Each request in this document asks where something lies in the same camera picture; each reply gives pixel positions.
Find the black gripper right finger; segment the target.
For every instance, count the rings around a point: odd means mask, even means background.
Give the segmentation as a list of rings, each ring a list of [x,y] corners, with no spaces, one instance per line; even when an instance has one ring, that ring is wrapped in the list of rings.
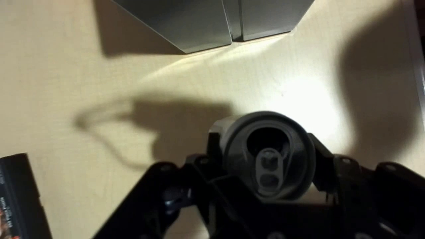
[[[343,239],[425,239],[425,178],[396,162],[375,168],[331,152],[309,134],[313,183],[341,210]]]

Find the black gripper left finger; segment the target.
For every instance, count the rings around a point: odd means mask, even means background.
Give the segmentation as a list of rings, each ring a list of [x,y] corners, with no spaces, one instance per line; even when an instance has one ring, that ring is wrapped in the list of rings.
[[[232,199],[242,182],[205,155],[190,156],[182,167],[152,164],[112,212],[94,239],[165,239],[186,207],[196,206],[210,239],[249,239]]]

